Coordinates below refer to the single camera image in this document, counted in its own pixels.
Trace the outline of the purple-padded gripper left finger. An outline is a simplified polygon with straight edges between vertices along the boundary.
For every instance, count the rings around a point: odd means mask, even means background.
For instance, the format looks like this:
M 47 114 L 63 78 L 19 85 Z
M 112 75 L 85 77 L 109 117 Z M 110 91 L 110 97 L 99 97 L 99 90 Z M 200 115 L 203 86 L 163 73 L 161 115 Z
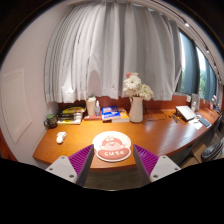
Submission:
M 89 145 L 69 157 L 60 156 L 47 168 L 47 171 L 83 187 L 93 156 L 94 146 Z

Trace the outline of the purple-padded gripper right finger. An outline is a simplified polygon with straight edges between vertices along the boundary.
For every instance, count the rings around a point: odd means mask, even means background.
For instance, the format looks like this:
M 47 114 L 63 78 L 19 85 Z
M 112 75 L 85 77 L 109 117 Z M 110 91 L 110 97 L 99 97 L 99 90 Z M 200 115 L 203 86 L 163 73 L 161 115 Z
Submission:
M 168 156 L 158 157 L 149 150 L 133 145 L 133 155 L 143 185 L 159 180 L 180 170 Z

